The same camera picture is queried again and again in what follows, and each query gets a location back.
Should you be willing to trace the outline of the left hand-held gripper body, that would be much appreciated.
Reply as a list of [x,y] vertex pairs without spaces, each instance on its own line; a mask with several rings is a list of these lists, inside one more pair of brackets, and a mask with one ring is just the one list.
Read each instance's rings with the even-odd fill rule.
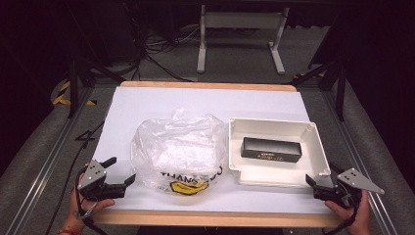
[[106,178],[106,169],[101,167],[96,160],[92,160],[86,167],[83,177],[77,185],[77,189],[87,200],[95,199],[97,201],[103,201],[106,199],[123,198],[127,188],[124,182],[108,184],[105,182]]

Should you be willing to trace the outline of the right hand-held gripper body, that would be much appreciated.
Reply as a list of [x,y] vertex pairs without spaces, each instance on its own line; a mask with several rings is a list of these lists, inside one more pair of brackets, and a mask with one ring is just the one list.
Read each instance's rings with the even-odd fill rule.
[[344,209],[350,209],[360,204],[362,190],[378,194],[385,193],[384,189],[355,168],[339,172],[333,181],[332,187],[322,186],[312,181],[312,191],[315,199],[332,201]]

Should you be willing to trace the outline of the white plastic box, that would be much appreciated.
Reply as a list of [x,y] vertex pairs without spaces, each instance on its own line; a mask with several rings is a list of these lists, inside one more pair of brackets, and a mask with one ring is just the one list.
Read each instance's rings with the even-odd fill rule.
[[[242,158],[245,137],[298,142],[302,157],[297,163]],[[332,184],[331,170],[313,122],[233,117],[229,120],[228,163],[241,184],[306,188],[307,174],[316,182]]]

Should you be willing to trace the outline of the black rectangular box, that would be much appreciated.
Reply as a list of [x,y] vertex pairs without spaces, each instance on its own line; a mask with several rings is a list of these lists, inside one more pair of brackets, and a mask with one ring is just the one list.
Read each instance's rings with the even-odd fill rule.
[[302,157],[300,143],[245,137],[241,157],[273,162],[297,163]]

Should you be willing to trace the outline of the clear plastic bag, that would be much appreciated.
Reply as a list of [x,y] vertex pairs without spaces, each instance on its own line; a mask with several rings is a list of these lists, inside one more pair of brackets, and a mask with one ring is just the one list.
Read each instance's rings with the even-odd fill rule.
[[212,114],[146,119],[131,142],[131,167],[147,187],[194,196],[224,173],[227,138],[227,124]]

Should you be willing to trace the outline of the person's right hand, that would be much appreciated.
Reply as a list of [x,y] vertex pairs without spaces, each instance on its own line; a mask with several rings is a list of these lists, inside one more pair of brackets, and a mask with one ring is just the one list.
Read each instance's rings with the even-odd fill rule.
[[[371,235],[368,192],[362,190],[361,194],[362,198],[357,210],[355,221],[352,225],[346,228],[346,231],[349,235]],[[353,209],[346,210],[332,201],[326,201],[325,206],[334,212],[341,220],[350,218],[354,213]]]

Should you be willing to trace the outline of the white table sheet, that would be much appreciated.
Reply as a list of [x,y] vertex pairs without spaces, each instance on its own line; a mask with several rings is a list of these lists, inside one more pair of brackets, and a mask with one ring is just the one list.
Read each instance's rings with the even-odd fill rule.
[[[212,114],[227,124],[231,118],[307,121],[298,92],[123,87],[115,90],[94,158],[116,157],[108,179],[119,183],[131,175],[130,147],[137,127],[146,119],[168,119],[182,109],[192,115]],[[124,198],[115,203],[121,211],[154,212],[271,212],[326,214],[323,202],[312,196],[309,186],[292,188],[241,184],[229,169],[229,151],[224,173],[217,183],[195,196],[180,196],[152,189],[137,180]]]

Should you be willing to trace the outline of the black tripod stand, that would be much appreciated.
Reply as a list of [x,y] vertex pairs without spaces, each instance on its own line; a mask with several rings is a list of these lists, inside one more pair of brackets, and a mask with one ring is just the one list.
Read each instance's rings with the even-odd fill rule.
[[316,77],[323,73],[318,87],[321,91],[329,91],[334,84],[337,84],[337,96],[335,103],[335,111],[340,121],[344,121],[344,100],[346,92],[346,69],[342,61],[334,61],[321,65],[314,70],[305,74],[297,74],[295,78],[289,82],[290,85],[298,86],[305,81]]
[[82,102],[78,97],[78,81],[81,80],[86,87],[91,88],[95,84],[95,76],[90,69],[101,72],[118,84],[124,82],[124,78],[106,69],[97,62],[82,57],[78,51],[69,52],[69,90],[70,90],[70,111],[69,118],[73,118],[79,110]]

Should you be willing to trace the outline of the white metal stand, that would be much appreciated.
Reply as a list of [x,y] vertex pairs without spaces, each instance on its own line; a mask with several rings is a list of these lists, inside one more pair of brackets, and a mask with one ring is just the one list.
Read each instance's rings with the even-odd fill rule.
[[258,28],[276,30],[276,37],[268,43],[268,47],[277,72],[284,74],[285,68],[278,48],[289,12],[289,8],[284,8],[278,13],[210,12],[207,10],[207,6],[203,5],[200,16],[200,47],[197,72],[205,72],[207,57],[206,30],[208,28]]

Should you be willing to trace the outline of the aluminium rail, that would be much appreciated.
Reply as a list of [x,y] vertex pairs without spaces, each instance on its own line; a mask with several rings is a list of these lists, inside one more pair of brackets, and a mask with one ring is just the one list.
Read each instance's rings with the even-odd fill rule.
[[[367,178],[371,178],[352,138],[346,127],[346,124],[340,120],[336,110],[336,102],[329,92],[322,92],[322,97],[330,110],[330,114],[334,119],[338,130],[340,131],[342,138],[346,144],[346,148],[349,153],[349,158],[352,162],[352,165],[361,172]],[[393,225],[393,222],[385,208],[385,205],[381,199],[379,193],[370,192],[369,201],[372,212],[375,215],[375,218],[382,230],[383,235],[393,235],[396,232],[396,229]]]
[[48,154],[46,160],[43,163],[40,171],[30,185],[30,189],[26,194],[18,212],[16,213],[13,221],[8,227],[4,235],[19,235],[25,227],[31,213],[34,210],[40,196],[42,195],[50,176],[53,173],[55,166],[60,158],[60,155],[64,149],[64,146],[69,139],[69,135],[75,126],[78,117],[82,109],[86,106],[87,100],[90,98],[93,92],[92,88],[85,88],[80,93],[78,107],[71,113],[71,116],[66,119],[63,127],[60,130],[52,150]]

